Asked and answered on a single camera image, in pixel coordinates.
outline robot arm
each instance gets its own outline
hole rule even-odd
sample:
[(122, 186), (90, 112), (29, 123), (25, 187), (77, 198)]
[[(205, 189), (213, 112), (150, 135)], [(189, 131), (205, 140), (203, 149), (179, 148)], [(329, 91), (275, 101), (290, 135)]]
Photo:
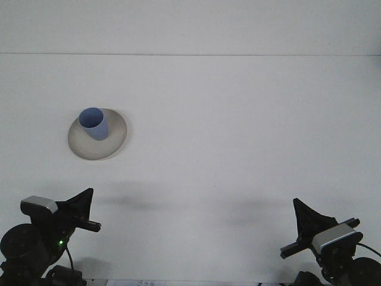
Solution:
[[(363, 238), (362, 233), (353, 229), (360, 224), (358, 219), (338, 223), (334, 217), (315, 212), (297, 198), (293, 204), (298, 239), (281, 248), (282, 258), (309, 248), (322, 268), (323, 277), (333, 285), (381, 285), (380, 263), (366, 257), (353, 260), (356, 246)], [(300, 272), (293, 286), (322, 286), (322, 283), (315, 275)]]

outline black cable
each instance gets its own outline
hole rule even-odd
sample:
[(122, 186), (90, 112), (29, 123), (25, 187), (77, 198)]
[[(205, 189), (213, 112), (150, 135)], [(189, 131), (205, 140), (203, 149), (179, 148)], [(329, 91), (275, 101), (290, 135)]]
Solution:
[(73, 259), (71, 258), (71, 255), (70, 255), (70, 252), (69, 252), (69, 248), (67, 248), (67, 244), (66, 244), (65, 250), (67, 252), (67, 255), (69, 256), (70, 266), (71, 266), (71, 272), (74, 273)]
[(370, 251), (376, 253), (378, 256), (381, 257), (381, 253), (377, 252), (377, 251), (374, 250), (373, 248), (371, 248), (371, 247), (369, 247), (369, 246), (367, 246), (367, 245), (365, 245), (365, 244), (362, 244), (362, 243), (358, 243), (357, 245), (362, 246), (362, 247), (365, 247), (366, 249), (369, 249)]

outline white wall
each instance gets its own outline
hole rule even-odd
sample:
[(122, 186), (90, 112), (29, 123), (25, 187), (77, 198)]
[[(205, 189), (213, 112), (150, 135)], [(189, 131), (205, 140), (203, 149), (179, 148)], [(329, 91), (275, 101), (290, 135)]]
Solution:
[(0, 51), (379, 55), (381, 1), (1, 1)]

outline blue cup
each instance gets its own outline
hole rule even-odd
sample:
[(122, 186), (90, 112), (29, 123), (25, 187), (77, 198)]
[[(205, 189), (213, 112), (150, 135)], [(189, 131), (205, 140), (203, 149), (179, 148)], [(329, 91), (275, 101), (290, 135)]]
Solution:
[(107, 119), (101, 109), (90, 107), (83, 110), (79, 114), (78, 122), (91, 138), (99, 141), (107, 138)]

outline black mount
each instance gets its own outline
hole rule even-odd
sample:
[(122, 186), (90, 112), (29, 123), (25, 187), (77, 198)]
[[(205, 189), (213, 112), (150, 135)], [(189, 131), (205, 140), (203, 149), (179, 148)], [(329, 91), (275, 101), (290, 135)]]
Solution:
[(88, 188), (67, 201), (52, 201), (31, 196), (21, 201), (21, 211), (30, 216), (31, 223), (10, 229), (0, 242), (7, 261), (0, 286), (83, 286), (82, 273), (62, 266), (47, 268), (57, 262), (67, 249), (76, 228), (93, 232), (101, 224), (89, 220), (93, 189)]

